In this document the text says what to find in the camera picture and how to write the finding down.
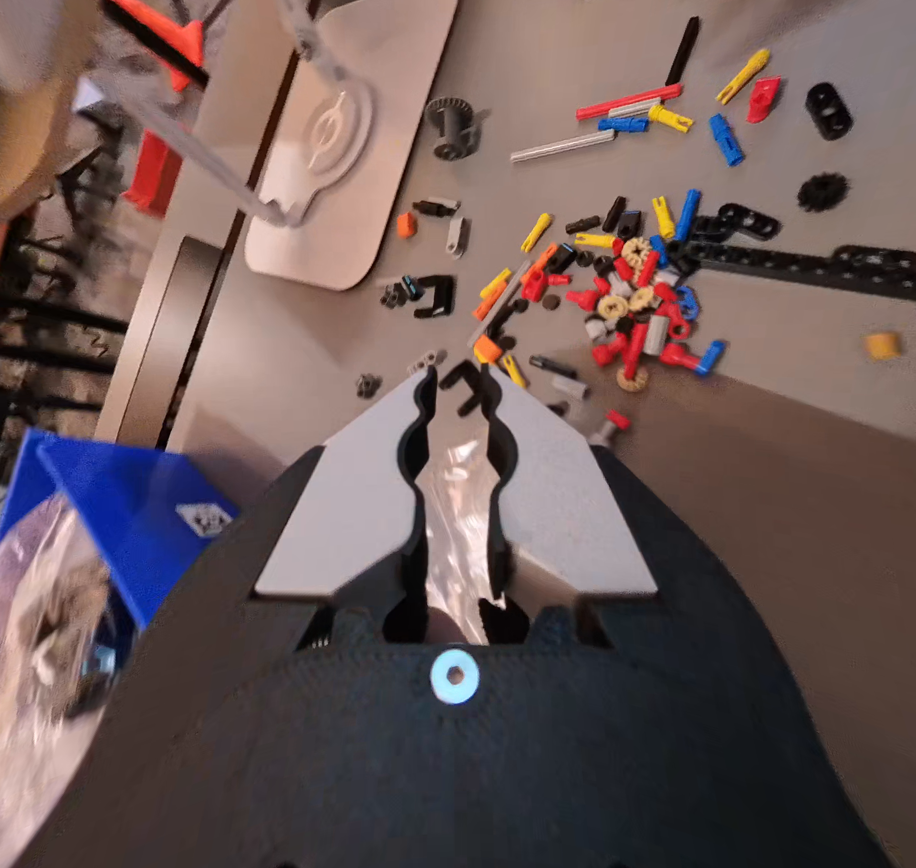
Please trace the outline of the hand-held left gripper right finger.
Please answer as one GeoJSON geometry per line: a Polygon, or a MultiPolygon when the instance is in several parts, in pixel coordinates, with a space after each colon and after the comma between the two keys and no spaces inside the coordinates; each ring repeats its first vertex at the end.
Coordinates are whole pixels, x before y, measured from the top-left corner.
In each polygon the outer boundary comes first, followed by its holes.
{"type": "Polygon", "coordinates": [[[509,599],[647,598],[657,583],[592,446],[527,390],[486,371],[487,566],[509,599]]]}

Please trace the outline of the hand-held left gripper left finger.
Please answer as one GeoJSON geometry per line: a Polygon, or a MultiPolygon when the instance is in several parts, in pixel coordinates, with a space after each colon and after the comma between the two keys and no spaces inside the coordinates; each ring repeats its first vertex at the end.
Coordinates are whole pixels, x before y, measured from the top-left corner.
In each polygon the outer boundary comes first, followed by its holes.
{"type": "Polygon", "coordinates": [[[425,593],[429,461],[438,376],[420,370],[323,445],[255,583],[296,599],[402,599],[425,593]]]}

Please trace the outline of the black forked lego bracket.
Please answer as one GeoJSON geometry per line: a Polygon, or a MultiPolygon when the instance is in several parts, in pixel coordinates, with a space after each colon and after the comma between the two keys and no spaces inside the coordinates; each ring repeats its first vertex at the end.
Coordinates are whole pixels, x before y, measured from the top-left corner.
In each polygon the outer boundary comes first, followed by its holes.
{"type": "Polygon", "coordinates": [[[474,362],[463,360],[452,367],[445,373],[438,382],[438,388],[441,391],[451,390],[458,382],[465,383],[470,389],[470,395],[460,404],[457,409],[457,416],[466,418],[480,407],[482,393],[480,385],[480,370],[474,362]]]}

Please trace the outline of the black lego link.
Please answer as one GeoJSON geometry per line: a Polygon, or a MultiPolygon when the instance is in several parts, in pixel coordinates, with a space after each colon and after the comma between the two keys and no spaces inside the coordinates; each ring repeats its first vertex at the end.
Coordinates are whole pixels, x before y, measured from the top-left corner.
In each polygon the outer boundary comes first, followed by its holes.
{"type": "Polygon", "coordinates": [[[845,101],[831,83],[822,82],[810,87],[804,105],[819,136],[827,142],[843,138],[854,125],[845,101]]]}

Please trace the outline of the black lego axle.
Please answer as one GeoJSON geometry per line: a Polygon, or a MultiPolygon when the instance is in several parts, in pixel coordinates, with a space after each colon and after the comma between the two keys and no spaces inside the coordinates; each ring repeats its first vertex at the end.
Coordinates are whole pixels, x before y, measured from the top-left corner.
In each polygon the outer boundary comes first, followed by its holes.
{"type": "Polygon", "coordinates": [[[699,37],[702,20],[699,15],[693,15],[684,29],[681,42],[671,63],[665,86],[680,84],[686,66],[692,57],[693,50],[699,37]]]}

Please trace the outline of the red lego axle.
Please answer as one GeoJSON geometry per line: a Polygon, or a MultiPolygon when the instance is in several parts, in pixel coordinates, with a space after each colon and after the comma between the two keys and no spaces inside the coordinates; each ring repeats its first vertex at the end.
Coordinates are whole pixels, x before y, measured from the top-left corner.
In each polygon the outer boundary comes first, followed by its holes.
{"type": "Polygon", "coordinates": [[[625,105],[628,103],[640,102],[644,99],[652,99],[660,97],[663,99],[663,102],[667,102],[670,99],[675,99],[681,96],[683,92],[683,84],[676,84],[670,86],[663,86],[656,89],[649,90],[643,93],[635,93],[629,96],[620,97],[617,99],[612,99],[611,101],[606,101],[603,103],[596,103],[584,107],[580,107],[575,112],[575,118],[578,122],[595,120],[599,118],[605,118],[609,109],[625,105]]]}

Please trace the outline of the long yellow ridged lego pin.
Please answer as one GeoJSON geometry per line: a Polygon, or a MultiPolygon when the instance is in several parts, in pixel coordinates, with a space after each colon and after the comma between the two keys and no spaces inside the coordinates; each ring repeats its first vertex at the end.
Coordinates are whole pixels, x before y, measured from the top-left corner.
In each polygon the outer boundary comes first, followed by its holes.
{"type": "Polygon", "coordinates": [[[730,103],[769,64],[770,56],[770,49],[756,51],[739,73],[716,95],[716,102],[721,105],[730,103]]]}

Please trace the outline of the long grey lego axle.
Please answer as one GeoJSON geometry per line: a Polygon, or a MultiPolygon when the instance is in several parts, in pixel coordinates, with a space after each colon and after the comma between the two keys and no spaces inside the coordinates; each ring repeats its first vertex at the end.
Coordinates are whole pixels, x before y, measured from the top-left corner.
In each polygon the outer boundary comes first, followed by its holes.
{"type": "Polygon", "coordinates": [[[593,146],[604,145],[615,141],[617,131],[614,129],[598,131],[591,134],[581,134],[565,140],[550,144],[536,145],[527,149],[512,152],[510,164],[516,165],[524,162],[541,159],[544,157],[562,155],[588,149],[593,146]]]}

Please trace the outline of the red lego piece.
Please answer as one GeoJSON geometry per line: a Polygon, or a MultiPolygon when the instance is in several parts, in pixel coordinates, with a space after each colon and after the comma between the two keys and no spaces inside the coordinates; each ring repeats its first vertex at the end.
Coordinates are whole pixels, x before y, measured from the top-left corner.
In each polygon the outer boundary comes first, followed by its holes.
{"type": "Polygon", "coordinates": [[[771,113],[781,91],[781,76],[767,76],[756,81],[749,97],[748,124],[760,124],[771,113]]]}

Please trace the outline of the black lego gear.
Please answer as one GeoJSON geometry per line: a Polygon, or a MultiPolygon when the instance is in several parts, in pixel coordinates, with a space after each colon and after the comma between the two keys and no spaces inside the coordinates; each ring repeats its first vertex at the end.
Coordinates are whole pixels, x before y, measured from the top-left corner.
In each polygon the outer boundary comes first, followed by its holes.
{"type": "Polygon", "coordinates": [[[849,179],[840,173],[825,172],[808,178],[799,188],[797,202],[805,213],[834,210],[851,189],[849,179]]]}

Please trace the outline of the clear bags of lego parts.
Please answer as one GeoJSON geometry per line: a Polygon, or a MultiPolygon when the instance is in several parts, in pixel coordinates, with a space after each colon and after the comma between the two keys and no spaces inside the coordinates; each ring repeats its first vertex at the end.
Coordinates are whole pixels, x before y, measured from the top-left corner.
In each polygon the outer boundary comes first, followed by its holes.
{"type": "Polygon", "coordinates": [[[111,573],[53,496],[2,538],[1,861],[11,866],[71,781],[130,655],[111,573]]]}

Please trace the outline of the blue plastic bin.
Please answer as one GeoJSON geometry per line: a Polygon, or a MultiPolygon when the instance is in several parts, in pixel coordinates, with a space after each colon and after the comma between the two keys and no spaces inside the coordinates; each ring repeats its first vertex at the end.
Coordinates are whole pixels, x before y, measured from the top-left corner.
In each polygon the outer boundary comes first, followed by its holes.
{"type": "Polygon", "coordinates": [[[1,536],[56,495],[82,520],[139,631],[237,515],[182,454],[31,428],[6,496],[1,536]]]}

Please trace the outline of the clear acrylic stand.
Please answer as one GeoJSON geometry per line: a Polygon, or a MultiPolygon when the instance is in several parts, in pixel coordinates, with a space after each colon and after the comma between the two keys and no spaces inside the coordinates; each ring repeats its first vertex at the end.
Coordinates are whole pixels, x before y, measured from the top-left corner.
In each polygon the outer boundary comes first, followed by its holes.
{"type": "Polygon", "coordinates": [[[143,129],[151,130],[184,160],[214,177],[231,192],[247,215],[277,228],[301,227],[317,194],[334,186],[355,165],[369,138],[373,97],[369,85],[338,61],[313,20],[308,0],[274,0],[289,31],[299,65],[317,73],[323,93],[307,115],[300,158],[302,199],[284,210],[275,199],[265,201],[247,187],[223,159],[162,111],[157,102],[136,96],[122,83],[101,83],[109,100],[120,105],[143,129]]]}

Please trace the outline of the black lego u bracket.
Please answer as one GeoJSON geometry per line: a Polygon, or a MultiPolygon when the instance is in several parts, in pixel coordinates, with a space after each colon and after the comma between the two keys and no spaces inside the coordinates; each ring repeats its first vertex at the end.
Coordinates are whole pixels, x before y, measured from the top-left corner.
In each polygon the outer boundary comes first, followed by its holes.
{"type": "Polygon", "coordinates": [[[416,279],[416,284],[424,292],[431,291],[432,303],[427,307],[414,310],[417,320],[433,320],[448,317],[454,308],[455,278],[450,275],[431,275],[416,279]]]}

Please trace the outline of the red and black bracket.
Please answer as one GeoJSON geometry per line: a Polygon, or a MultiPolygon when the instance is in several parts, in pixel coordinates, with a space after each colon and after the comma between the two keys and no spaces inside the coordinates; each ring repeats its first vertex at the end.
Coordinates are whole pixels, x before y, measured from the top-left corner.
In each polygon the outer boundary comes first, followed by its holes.
{"type": "Polygon", "coordinates": [[[180,25],[142,0],[101,0],[102,11],[167,70],[171,89],[203,88],[203,27],[199,20],[180,25]]]}

